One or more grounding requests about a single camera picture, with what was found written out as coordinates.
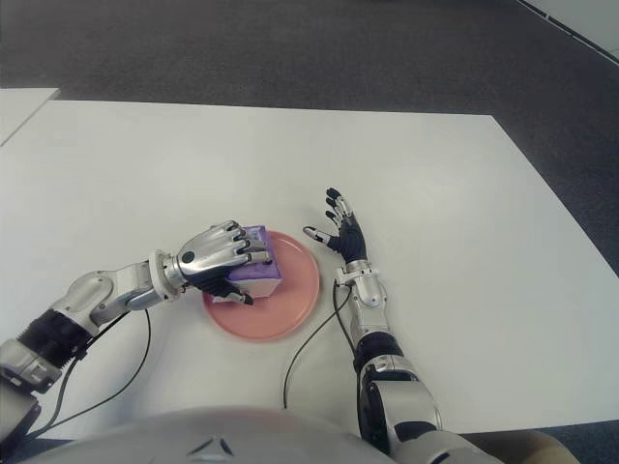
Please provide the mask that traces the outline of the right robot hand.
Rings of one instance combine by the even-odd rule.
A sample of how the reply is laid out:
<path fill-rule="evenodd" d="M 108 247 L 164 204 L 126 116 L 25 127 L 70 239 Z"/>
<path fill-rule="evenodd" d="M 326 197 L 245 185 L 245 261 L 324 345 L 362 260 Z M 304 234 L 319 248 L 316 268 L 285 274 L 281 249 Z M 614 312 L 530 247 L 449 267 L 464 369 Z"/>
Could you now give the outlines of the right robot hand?
<path fill-rule="evenodd" d="M 367 260 L 365 237 L 353 208 L 337 189 L 327 188 L 325 194 L 325 202 L 330 207 L 325 217 L 335 226 L 336 234 L 329 234 L 313 225 L 304 226 L 304 234 L 339 254 L 346 264 Z"/>

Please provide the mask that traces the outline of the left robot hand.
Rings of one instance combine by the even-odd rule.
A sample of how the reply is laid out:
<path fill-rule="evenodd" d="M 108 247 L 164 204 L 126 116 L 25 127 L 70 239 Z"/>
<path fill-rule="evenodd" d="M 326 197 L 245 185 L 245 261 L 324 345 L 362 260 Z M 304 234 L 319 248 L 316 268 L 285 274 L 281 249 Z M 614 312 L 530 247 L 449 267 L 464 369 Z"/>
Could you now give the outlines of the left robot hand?
<path fill-rule="evenodd" d="M 228 276 L 244 266 L 270 260 L 266 243 L 250 238 L 234 220 L 211 226 L 191 238 L 176 257 L 185 283 L 213 297 L 244 305 L 253 304 L 252 296 L 231 283 Z"/>

